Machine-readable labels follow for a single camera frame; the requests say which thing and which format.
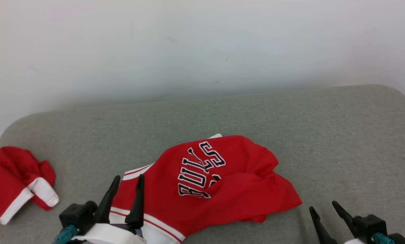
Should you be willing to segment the red shorts with white stripe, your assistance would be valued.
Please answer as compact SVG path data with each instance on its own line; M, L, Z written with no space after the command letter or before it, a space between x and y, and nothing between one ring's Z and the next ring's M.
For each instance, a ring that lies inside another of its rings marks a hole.
M39 161L22 148L0 148L0 224L8 224L29 201L46 211L55 207L60 201L55 179L47 160Z

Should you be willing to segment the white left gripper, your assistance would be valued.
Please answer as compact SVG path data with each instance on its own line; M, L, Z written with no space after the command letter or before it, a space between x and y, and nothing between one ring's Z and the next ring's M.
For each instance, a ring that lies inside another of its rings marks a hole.
M110 224L109 214L114 196L121 181L115 176L95 212L95 223L83 234L72 238L74 244L147 244L142 236L144 225L144 175L140 174L136 184L136 195L130 213L125 218L125 224Z

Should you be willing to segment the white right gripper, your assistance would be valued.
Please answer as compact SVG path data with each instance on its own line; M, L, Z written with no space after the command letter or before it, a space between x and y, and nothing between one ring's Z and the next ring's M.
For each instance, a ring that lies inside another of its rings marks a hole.
M337 202L332 201L332 205L336 210L338 216L345 221L345 224L348 226L350 232L352 233L353 237L356 239L348 240L345 244L372 244L372 239L364 239L361 240L358 237L358 232L356 230L355 225L353 224L353 217L346 211L344 208ZM317 211L314 209L313 206L309 207L309 212L314 224L314 228L319 240L320 244L338 244L337 241L328 234L325 227L321 223L320 216L318 215Z

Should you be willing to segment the red Bulls basketball jersey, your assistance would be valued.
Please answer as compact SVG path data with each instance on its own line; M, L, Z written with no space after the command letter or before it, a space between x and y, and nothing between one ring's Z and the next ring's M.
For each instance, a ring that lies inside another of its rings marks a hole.
M176 145L154 163L125 172L109 220L124 223L144 175L147 244L181 244L213 225L262 223L302 204L291 182L274 172L277 164L270 150L241 135Z

